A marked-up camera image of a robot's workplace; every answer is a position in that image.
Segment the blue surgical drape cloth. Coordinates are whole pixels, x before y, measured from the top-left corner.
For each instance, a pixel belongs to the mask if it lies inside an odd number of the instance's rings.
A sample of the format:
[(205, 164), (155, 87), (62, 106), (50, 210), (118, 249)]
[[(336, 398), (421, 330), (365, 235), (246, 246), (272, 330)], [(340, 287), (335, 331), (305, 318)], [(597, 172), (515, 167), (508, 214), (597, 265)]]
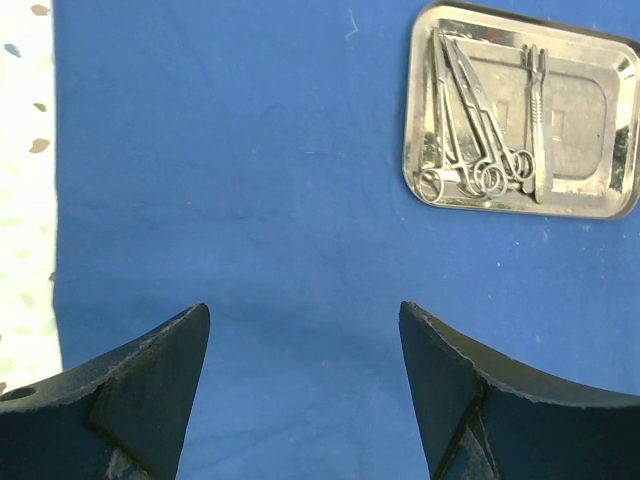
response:
[(423, 479), (398, 312), (639, 390), (639, 216), (429, 207), (420, 1), (59, 1), (54, 305), (71, 367), (204, 303), (182, 479)]

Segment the steel scalpel handle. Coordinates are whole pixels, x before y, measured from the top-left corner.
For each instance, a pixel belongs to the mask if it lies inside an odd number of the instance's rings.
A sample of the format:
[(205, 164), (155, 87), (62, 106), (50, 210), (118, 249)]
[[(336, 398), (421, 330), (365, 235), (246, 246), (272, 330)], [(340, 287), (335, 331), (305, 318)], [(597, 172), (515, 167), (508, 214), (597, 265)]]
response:
[(531, 153), (535, 162), (534, 199), (543, 204), (548, 197), (547, 148), (544, 118), (544, 84), (547, 75), (547, 50), (539, 49), (536, 44), (527, 48), (529, 68), (529, 126), (531, 129)]

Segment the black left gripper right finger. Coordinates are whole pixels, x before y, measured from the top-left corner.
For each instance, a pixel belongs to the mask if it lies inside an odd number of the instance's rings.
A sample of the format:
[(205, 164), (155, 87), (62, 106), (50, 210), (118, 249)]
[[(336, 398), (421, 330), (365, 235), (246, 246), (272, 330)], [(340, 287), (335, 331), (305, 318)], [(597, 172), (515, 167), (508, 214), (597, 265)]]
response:
[(412, 302), (399, 331), (431, 478), (638, 478), (638, 396), (532, 368)]

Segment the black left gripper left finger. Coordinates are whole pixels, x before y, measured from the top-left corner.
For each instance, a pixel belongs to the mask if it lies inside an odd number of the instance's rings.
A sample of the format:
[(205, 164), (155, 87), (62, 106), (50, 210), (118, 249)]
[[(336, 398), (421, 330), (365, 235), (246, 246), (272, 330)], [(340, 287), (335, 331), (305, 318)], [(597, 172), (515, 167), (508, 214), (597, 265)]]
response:
[(173, 479), (210, 332), (197, 304), (1, 396), (4, 479)]

